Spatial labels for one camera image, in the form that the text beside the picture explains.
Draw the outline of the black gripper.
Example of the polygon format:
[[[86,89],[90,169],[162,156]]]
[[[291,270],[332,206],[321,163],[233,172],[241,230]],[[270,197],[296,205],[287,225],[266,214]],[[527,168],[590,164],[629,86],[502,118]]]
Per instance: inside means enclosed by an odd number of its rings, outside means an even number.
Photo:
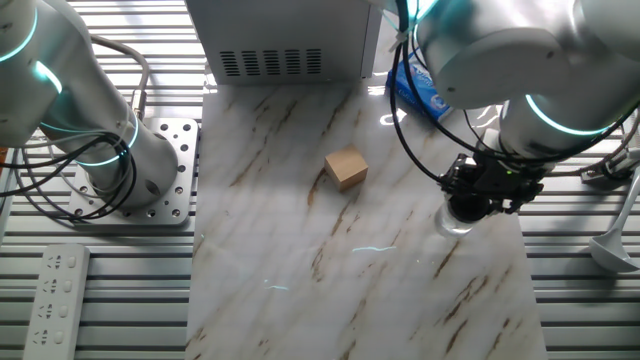
[[[484,196],[502,201],[501,212],[513,214],[543,189],[544,167],[539,164],[506,163],[484,156],[459,154],[440,176],[446,200],[453,197]]]

